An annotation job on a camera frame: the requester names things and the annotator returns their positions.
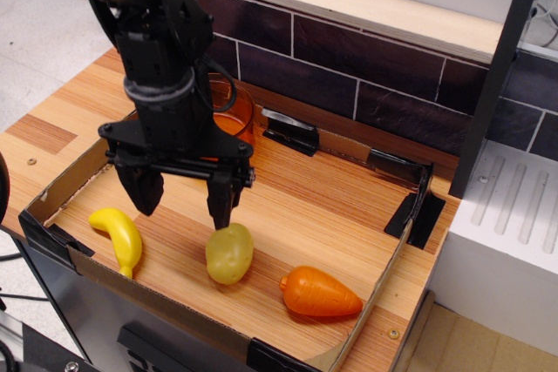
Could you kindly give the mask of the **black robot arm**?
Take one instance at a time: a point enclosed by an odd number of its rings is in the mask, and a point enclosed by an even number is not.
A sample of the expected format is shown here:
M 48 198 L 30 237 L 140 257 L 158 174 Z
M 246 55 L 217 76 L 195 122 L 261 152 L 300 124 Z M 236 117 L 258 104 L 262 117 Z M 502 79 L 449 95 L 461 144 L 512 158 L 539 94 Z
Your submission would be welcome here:
M 253 148 L 214 121 L 209 74 L 213 18 L 197 0 L 88 0 L 125 69 L 136 118 L 99 128 L 107 158 L 136 208 L 151 214 L 163 175 L 202 179 L 216 228 L 230 222 L 255 175 Z

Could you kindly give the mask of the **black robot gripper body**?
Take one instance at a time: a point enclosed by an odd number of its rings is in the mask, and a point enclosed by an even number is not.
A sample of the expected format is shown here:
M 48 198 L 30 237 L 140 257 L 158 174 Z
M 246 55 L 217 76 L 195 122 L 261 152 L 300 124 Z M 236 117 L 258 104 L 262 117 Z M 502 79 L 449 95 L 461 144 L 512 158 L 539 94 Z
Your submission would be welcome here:
M 252 186 L 252 146 L 214 122 L 214 115 L 230 110 L 238 97 L 234 80 L 228 74 L 222 77 L 229 94 L 215 105 L 206 71 L 188 69 L 172 83 L 161 84 L 154 76 L 125 76 L 124 91 L 136 116 L 99 128 L 123 186 L 153 187 L 162 173 L 214 180 L 219 172 L 237 187 Z

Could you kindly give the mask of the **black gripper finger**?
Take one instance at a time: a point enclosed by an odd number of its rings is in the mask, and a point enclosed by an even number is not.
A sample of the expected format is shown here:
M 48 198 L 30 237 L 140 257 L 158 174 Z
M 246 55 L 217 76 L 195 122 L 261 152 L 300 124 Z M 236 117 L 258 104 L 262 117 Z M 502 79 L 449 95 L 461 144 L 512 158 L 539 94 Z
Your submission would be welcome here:
M 229 226 L 231 213 L 239 205 L 243 189 L 251 187 L 254 180 L 254 169 L 241 173 L 218 170 L 210 176 L 207 202 L 215 229 Z
M 116 166 L 121 185 L 138 211 L 153 214 L 164 193 L 164 179 L 159 172 L 143 168 Z

